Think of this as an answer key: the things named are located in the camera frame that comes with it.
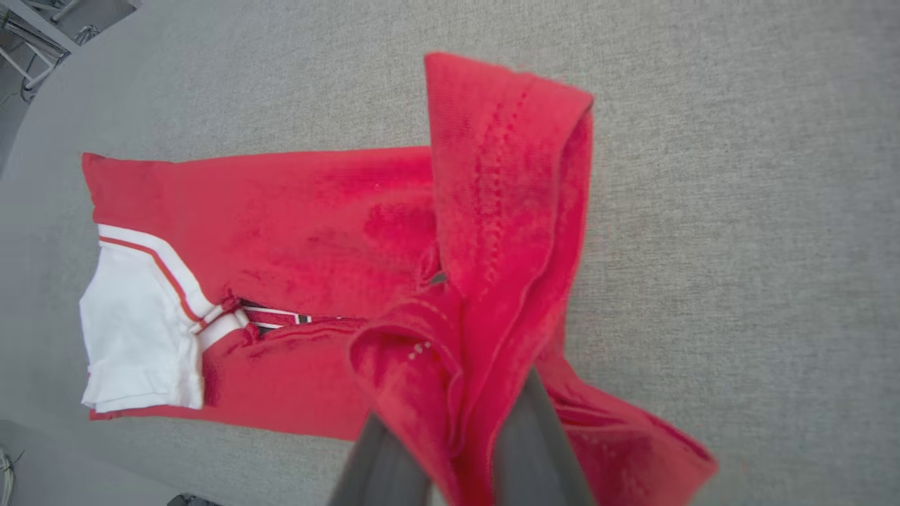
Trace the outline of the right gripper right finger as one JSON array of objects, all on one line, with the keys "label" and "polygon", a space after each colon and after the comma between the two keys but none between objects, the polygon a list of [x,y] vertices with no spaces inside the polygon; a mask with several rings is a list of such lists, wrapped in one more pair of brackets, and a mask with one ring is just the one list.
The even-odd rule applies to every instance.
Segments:
[{"label": "right gripper right finger", "polygon": [[497,505],[596,503],[536,368],[495,443],[493,491]]}]

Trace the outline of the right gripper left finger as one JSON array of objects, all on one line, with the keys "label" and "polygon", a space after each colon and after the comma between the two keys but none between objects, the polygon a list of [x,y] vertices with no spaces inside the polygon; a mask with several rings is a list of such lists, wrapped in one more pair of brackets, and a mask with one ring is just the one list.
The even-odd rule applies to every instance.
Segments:
[{"label": "right gripper left finger", "polygon": [[430,489],[414,455],[370,411],[328,505],[428,505]]}]

